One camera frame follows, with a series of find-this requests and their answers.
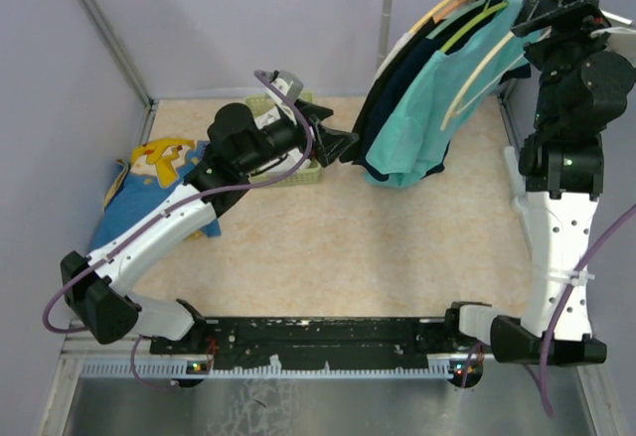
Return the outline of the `green hanger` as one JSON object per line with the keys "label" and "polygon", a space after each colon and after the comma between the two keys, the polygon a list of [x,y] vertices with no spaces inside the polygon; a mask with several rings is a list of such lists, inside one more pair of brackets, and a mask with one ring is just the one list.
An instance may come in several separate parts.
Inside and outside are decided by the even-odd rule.
{"label": "green hanger", "polygon": [[460,6],[435,29],[435,33],[443,39],[439,50],[446,55],[458,50],[507,6],[508,0],[473,0]]}

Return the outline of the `cream hanger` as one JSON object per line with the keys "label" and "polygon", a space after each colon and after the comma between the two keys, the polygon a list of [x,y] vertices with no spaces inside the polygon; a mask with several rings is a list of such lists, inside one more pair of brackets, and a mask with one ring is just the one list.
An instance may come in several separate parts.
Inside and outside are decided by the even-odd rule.
{"label": "cream hanger", "polygon": [[446,48],[442,50],[444,62],[438,70],[443,73],[442,83],[446,89],[439,95],[442,99],[439,131],[446,134],[454,131],[507,71],[528,63],[524,58],[524,45],[536,41],[540,34],[517,37],[511,32],[522,5],[523,0],[489,5],[482,13],[488,21],[486,25],[479,26],[456,52],[450,54]]}

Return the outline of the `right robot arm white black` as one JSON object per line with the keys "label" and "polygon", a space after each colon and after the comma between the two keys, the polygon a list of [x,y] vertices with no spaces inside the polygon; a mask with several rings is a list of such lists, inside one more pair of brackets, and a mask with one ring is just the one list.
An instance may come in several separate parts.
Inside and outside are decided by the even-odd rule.
{"label": "right robot arm white black", "polygon": [[524,45],[540,80],[534,131],[518,159],[525,188],[516,198],[531,248],[528,304],[514,318],[460,303],[443,337],[458,353],[479,340],[500,363],[603,363],[607,347],[592,334],[582,256],[603,190],[601,134],[625,112],[635,69],[609,48],[598,0],[523,0],[512,33],[527,39],[541,30],[548,35]]}

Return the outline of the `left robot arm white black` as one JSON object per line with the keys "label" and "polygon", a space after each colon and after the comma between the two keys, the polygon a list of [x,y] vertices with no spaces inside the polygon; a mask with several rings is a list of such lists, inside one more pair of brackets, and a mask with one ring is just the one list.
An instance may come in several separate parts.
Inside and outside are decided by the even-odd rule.
{"label": "left robot arm white black", "polygon": [[297,149],[326,167],[358,137],[323,125],[332,110],[300,101],[295,118],[258,127],[242,103],[222,107],[208,129],[201,161],[152,212],[110,244],[61,262],[67,305],[102,345],[136,333],[172,341],[185,353],[207,340],[200,314],[186,301],[136,295],[140,278],[194,231],[225,214],[251,189],[254,172]]}

